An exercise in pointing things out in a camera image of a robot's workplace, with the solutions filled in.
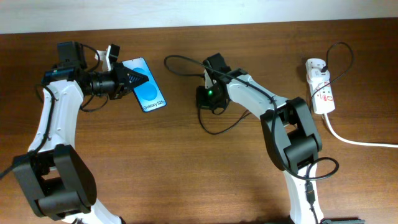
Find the blue Galaxy smartphone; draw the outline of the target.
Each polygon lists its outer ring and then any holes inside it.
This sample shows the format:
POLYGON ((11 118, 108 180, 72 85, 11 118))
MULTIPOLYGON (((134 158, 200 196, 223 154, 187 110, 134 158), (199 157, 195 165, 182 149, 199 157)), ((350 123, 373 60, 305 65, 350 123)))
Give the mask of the blue Galaxy smartphone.
POLYGON ((163 108, 167 102, 144 58, 123 61, 124 66, 148 77, 149 81, 135 87, 133 92, 144 113, 163 108))

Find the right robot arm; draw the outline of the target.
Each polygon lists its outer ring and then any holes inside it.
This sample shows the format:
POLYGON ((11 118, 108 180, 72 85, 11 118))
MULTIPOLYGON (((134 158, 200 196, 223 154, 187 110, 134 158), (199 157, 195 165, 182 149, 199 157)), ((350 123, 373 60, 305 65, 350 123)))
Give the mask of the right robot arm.
POLYGON ((318 203, 316 168, 322 141, 305 101, 272 93, 245 70, 227 66, 221 54, 206 58, 200 65, 205 69, 205 84, 197 88, 198 108, 225 110, 233 102, 257 117, 268 156, 287 184, 289 223, 319 223, 323 213, 318 203))

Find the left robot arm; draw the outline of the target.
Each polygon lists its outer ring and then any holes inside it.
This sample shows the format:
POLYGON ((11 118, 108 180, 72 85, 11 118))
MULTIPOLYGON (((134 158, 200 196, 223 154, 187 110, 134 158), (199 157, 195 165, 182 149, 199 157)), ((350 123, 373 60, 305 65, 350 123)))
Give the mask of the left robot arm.
POLYGON ((95 178, 75 150, 77 117, 86 96, 117 100, 148 82, 147 75, 118 62, 119 46, 96 51, 97 67, 88 68, 85 44, 57 45, 59 63, 38 84, 43 109, 26 154, 13 158, 13 171, 32 211, 66 223, 124 223, 97 198, 95 178))

